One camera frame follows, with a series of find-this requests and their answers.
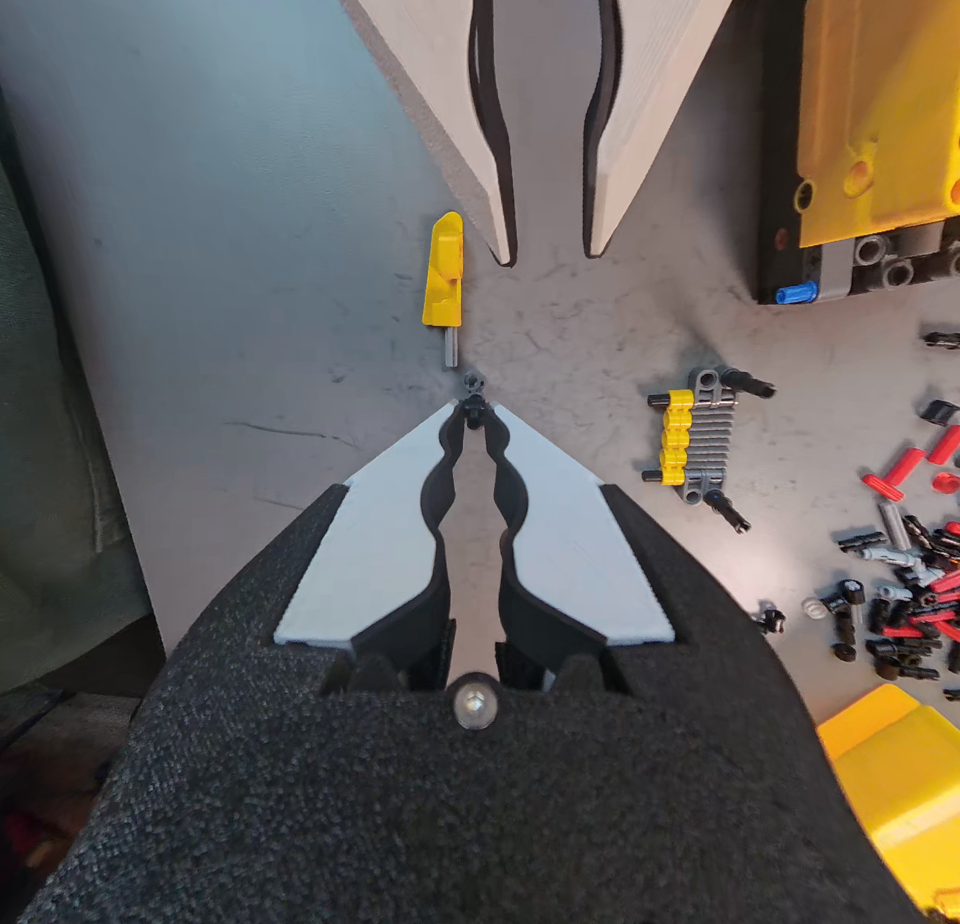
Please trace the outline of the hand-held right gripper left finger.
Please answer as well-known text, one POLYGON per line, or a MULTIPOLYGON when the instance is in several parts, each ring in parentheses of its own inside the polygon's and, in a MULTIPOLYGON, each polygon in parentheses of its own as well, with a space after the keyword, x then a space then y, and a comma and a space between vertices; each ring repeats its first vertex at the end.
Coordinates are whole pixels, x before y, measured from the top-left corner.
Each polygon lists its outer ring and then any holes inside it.
POLYGON ((367 463, 344 492, 273 632, 357 664, 384 658, 413 691, 442 690, 455 621, 441 523, 455 500, 451 402, 367 463))

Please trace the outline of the yellow lego bracket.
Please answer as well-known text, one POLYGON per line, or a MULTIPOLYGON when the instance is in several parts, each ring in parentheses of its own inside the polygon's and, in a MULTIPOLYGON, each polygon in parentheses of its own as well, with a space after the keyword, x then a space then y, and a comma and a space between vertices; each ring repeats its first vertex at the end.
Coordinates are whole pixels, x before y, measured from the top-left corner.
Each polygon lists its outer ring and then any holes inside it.
POLYGON ((464 222, 449 211, 434 224, 428 258, 422 323, 439 328, 462 324, 464 222))

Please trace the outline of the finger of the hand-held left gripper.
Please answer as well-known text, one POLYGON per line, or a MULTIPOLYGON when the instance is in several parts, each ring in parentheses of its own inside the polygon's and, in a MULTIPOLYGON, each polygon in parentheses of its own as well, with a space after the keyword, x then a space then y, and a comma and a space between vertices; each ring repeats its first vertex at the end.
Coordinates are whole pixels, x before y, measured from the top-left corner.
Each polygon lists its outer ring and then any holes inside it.
POLYGON ((583 247, 606 250, 733 0, 597 0, 598 78, 583 125, 583 247))
POLYGON ((518 256, 494 0, 339 0, 450 191, 502 267, 518 256))

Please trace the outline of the pile of small lego pins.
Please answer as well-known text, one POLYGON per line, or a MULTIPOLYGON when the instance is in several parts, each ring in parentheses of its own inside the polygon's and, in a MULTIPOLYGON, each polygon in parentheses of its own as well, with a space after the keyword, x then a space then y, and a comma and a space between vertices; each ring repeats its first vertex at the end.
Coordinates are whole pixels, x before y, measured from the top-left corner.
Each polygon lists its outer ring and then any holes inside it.
POLYGON ((737 592, 816 717, 880 678, 958 688, 958 311, 816 345, 743 431, 737 592))

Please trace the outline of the yellow black lego model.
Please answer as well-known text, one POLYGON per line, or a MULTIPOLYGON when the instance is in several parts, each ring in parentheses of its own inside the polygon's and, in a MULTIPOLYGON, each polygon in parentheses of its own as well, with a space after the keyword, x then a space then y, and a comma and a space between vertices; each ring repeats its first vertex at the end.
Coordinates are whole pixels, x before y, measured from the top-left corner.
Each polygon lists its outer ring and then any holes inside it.
POLYGON ((958 281, 959 0, 769 0, 755 300, 958 281))

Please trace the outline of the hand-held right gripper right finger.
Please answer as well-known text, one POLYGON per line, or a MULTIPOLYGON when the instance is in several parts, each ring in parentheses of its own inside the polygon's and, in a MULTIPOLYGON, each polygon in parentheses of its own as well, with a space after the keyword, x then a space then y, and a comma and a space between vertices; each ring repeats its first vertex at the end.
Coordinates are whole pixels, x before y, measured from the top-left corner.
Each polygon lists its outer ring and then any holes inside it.
POLYGON ((676 632, 604 491, 582 463, 499 403, 486 405, 500 540, 495 646, 517 691, 630 691, 619 655, 676 632))

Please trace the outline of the grey yellow lego subassembly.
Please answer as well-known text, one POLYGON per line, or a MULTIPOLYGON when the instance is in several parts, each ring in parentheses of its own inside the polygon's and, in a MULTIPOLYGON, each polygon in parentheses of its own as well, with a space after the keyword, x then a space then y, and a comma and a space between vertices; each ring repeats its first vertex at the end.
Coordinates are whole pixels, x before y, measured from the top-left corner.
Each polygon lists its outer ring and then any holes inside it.
POLYGON ((776 387, 730 366, 694 369, 689 377, 685 388, 647 397, 663 427, 657 466, 642 470, 642 481, 673 489, 687 506, 708 507, 747 534, 751 524, 726 495, 738 402, 743 395, 771 399, 776 387))

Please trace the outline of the yellow plastic bin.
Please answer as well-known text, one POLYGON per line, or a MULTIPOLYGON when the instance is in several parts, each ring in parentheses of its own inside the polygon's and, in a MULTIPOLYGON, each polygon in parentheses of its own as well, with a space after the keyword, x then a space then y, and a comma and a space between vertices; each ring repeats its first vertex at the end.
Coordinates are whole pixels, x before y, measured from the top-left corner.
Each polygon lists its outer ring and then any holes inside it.
POLYGON ((959 730, 885 683, 817 728, 872 845, 935 922, 959 920, 959 730))

